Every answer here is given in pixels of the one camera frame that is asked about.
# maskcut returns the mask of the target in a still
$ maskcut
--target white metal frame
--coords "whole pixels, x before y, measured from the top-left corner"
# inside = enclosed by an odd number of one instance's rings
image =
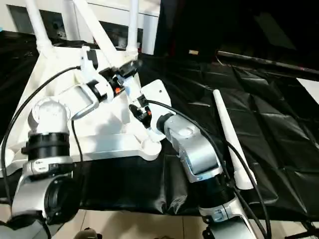
[[[130,50],[127,52],[117,51],[87,2],[85,0],[73,0],[73,2],[79,12],[85,16],[84,20],[100,46],[101,50],[96,50],[99,63],[97,71],[107,67],[120,67],[136,58],[137,49],[134,49],[136,47],[134,39],[137,32],[135,24],[137,22],[137,13],[135,11],[132,12],[135,16],[132,16],[131,19],[135,20],[130,24],[131,30],[129,31],[129,38],[132,38]],[[132,2],[138,4],[138,0],[132,0]],[[26,3],[40,56],[24,89],[18,107],[49,77],[68,67],[80,65],[82,54],[81,48],[53,47],[47,37],[35,0],[26,0]],[[136,74],[133,81],[136,81],[135,87],[140,92],[138,74]],[[83,77],[80,71],[67,72],[39,92],[25,107],[8,138],[6,163],[9,174],[20,168],[26,161],[25,155],[21,154],[20,149],[28,139],[30,128],[27,118],[32,107],[40,99],[59,94],[72,85],[81,82],[83,82]],[[164,86],[162,87],[163,89],[160,89],[160,91],[165,92]],[[148,131],[129,111],[128,103],[130,100],[127,94],[122,93],[111,103],[101,103],[96,110],[76,121],[77,135],[84,154],[84,160],[133,155],[141,156],[145,160],[157,158],[161,150],[161,144],[158,141],[153,142],[151,140]],[[74,161],[79,161],[78,150],[72,135],[70,136],[70,155]]]

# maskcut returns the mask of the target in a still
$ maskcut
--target white pole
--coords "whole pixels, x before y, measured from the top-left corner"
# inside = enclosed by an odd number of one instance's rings
[[[71,41],[81,40],[72,0],[62,0],[62,18],[66,38]]]
[[[223,98],[220,94],[220,91],[214,90],[213,95],[215,98],[219,118],[220,118],[223,130],[224,130],[226,140],[228,142],[230,142],[235,147],[235,149],[238,151],[240,156],[243,158],[245,164],[249,168],[249,166],[247,164],[247,160],[246,160],[245,155],[244,155],[244,152],[240,146],[240,143],[239,143],[237,134],[235,132],[234,126],[230,120],[230,117],[229,117],[229,114],[228,114],[227,109],[225,107]],[[252,185],[243,165],[241,164],[238,157],[235,155],[235,153],[231,149],[229,149],[229,152],[230,152],[230,157],[231,157],[231,160],[232,160],[233,166],[234,166],[234,178],[235,178],[236,186],[242,190],[252,189],[253,185]],[[249,172],[253,176],[253,178],[255,179],[255,175],[254,175],[253,171],[251,171],[251,169],[249,169]]]
[[[131,0],[130,6],[130,24],[128,45],[126,47],[127,54],[134,58],[138,55],[137,41],[138,41],[138,18],[139,18],[139,0]]]
[[[101,51],[110,63],[110,66],[119,68],[124,65],[126,63],[124,57],[117,52],[86,0],[73,0],[73,2],[78,8],[80,14],[83,16],[95,41],[98,43]]]
[[[38,7],[36,6],[36,3],[34,0],[25,0],[26,2],[26,9],[28,11],[30,21],[35,33],[36,37],[36,46],[38,52],[51,50],[52,49],[52,43],[50,39],[48,38],[48,35],[46,34],[46,30],[42,21],[42,17],[40,15],[40,11]]]

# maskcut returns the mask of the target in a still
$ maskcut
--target black fabric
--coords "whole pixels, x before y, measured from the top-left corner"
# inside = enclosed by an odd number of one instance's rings
[[[0,132],[6,126],[37,60],[28,35],[0,33]],[[60,45],[81,42],[60,41]],[[219,89],[247,161],[273,220],[319,220],[319,105],[293,78],[249,73],[231,67],[175,62],[141,55],[141,84],[163,80],[172,106],[203,125],[214,137],[220,157],[229,152],[212,89]],[[194,192],[172,146],[162,142],[157,160],[139,157],[85,162],[83,209],[128,210],[155,214],[198,215]],[[14,194],[21,172],[9,177]],[[0,197],[5,202],[3,181]],[[244,192],[256,214],[263,214],[254,192]]]

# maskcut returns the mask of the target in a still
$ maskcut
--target robotic arm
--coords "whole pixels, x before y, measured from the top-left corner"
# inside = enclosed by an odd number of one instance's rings
[[[88,62],[83,59],[81,65],[86,83],[42,99],[30,112],[31,131],[22,150],[28,162],[16,189],[12,218],[0,225],[1,238],[50,238],[76,215],[81,188],[73,179],[67,123],[84,117],[102,101],[111,102],[125,90],[131,99],[131,112],[148,130],[150,138],[153,141],[167,138],[178,152],[197,194],[200,214],[208,224],[204,238],[256,239],[238,198],[228,187],[211,143],[192,122],[161,106],[148,104],[146,100],[161,101],[167,92],[151,91],[148,86],[140,90],[133,77],[137,62],[129,62],[117,70],[108,69],[107,79],[96,72],[93,61]],[[159,89],[159,86],[162,89],[160,80],[150,85],[152,89]]]

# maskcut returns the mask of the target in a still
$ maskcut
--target wire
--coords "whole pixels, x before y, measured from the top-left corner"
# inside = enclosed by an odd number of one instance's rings
[[[21,112],[23,111],[23,109],[25,108],[25,106],[32,100],[32,98],[39,93],[39,91],[41,91],[47,84],[49,84],[51,81],[53,81],[55,78],[59,77],[60,75],[62,75],[63,73],[67,72],[67,71],[71,71],[74,69],[80,69],[80,66],[74,66],[74,67],[69,67],[57,74],[55,74],[54,76],[52,76],[50,79],[48,79],[46,82],[44,82],[41,86],[39,86],[39,88],[37,88],[23,103],[22,105],[19,107],[19,109],[16,111],[16,113],[14,114],[14,116],[12,117],[12,120],[10,121],[8,128],[3,136],[3,141],[2,141],[2,146],[1,146],[1,167],[2,167],[2,175],[3,175],[3,181],[4,181],[4,188],[5,188],[5,192],[6,192],[6,197],[8,199],[8,203],[10,205],[10,207],[12,208],[12,200],[11,200],[11,195],[10,195],[10,188],[9,188],[9,184],[8,184],[8,178],[7,178],[7,174],[6,174],[6,167],[5,167],[5,147],[6,147],[6,143],[8,141],[9,138],[9,134],[14,126],[14,123],[16,122],[17,118],[19,117],[19,115],[21,114]]]
[[[171,106],[168,106],[166,104],[163,104],[161,102],[157,102],[157,101],[151,101],[151,100],[146,100],[146,103],[149,103],[149,104],[155,104],[155,105],[159,105],[159,106],[162,106],[164,108],[167,108],[173,112],[175,112],[176,114],[182,116],[183,118],[185,118],[186,120],[190,121],[191,123],[193,123],[197,128],[199,128],[199,130],[202,132],[202,134],[207,138],[207,140],[212,144],[212,146],[214,147],[215,146],[215,143],[212,139],[212,137],[209,135],[209,133],[199,124],[197,123],[196,121],[194,121],[193,119],[189,118],[187,115],[183,114],[182,112],[174,109],[173,107]],[[262,232],[264,238],[268,238],[268,239],[271,239],[272,237],[272,233],[271,233],[271,225],[270,225],[270,219],[269,219],[269,216],[268,216],[268,213],[267,213],[267,209],[266,209],[266,206],[265,206],[265,203],[263,201],[263,198],[261,196],[261,193],[257,187],[257,184],[253,178],[253,176],[250,174],[250,171],[249,171],[249,168],[248,166],[246,165],[245,161],[243,160],[243,158],[241,157],[241,155],[238,153],[238,151],[236,150],[236,148],[228,141],[226,141],[227,143],[227,146],[236,154],[236,156],[238,157],[239,161],[241,162],[241,164],[243,165],[253,187],[254,187],[254,190],[256,191],[257,193],[257,196],[258,196],[258,201],[259,203],[261,204],[262,206],[262,209],[264,211],[264,215],[265,215],[265,221],[266,221],[266,230],[267,230],[267,233],[265,232],[264,228],[262,227],[262,225],[260,224],[258,218],[256,217],[256,215],[253,213],[253,211],[250,209],[249,205],[246,203],[246,201],[243,199],[243,197],[240,195],[239,199],[241,198],[241,201],[243,201],[243,205],[245,206],[245,208],[249,211],[249,213],[251,214],[252,218],[254,219],[254,221],[256,222],[258,228],[260,229],[260,231]],[[220,164],[223,168],[223,171],[227,177],[227,179],[231,179],[230,178],[230,175],[227,171],[227,168],[226,168],[226,164],[223,160],[220,161]],[[238,189],[234,188],[234,191],[235,193],[239,193]]]
[[[259,219],[256,217],[256,215],[254,214],[253,210],[251,210],[250,206],[248,205],[248,203],[245,201],[245,199],[243,198],[243,196],[241,196],[239,190],[234,187],[234,192],[237,195],[239,201],[241,202],[241,204],[243,205],[244,208],[246,208],[246,210],[249,212],[250,216],[252,217],[252,219],[255,221],[255,223],[257,224],[259,230],[261,231],[263,237],[266,239],[268,238],[267,233],[265,232],[265,229],[263,227],[263,225],[261,225]]]
[[[73,131],[73,135],[74,135],[76,144],[78,145],[78,149],[79,149],[79,154],[80,154],[80,174],[81,174],[82,165],[83,165],[83,153],[82,153],[82,149],[81,149],[81,146],[80,146],[80,142],[79,142],[78,136],[76,135],[76,132],[75,132],[74,120],[71,121],[71,127],[72,127],[72,131]],[[83,176],[81,175],[79,177],[79,179],[80,179],[80,188],[83,188],[82,187],[83,186]]]
[[[257,184],[255,182],[255,179],[254,177],[251,175],[251,173],[249,172],[249,168],[247,166],[247,164],[245,163],[244,159],[242,158],[242,156],[240,155],[240,153],[236,150],[236,148],[228,141],[226,141],[227,143],[227,146],[235,153],[235,155],[237,156],[237,158],[239,159],[240,163],[243,165],[248,177],[249,177],[249,180],[251,181],[255,191],[256,191],[256,194],[257,194],[257,197],[258,197],[258,201],[264,211],[264,214],[265,214],[265,222],[266,222],[266,230],[267,230],[267,237],[270,239],[272,237],[272,232],[271,232],[271,225],[270,225],[270,219],[269,219],[269,216],[268,216],[268,213],[267,213],[267,209],[266,209],[266,206],[265,206],[265,203],[264,203],[264,200],[261,196],[261,193],[257,187]]]

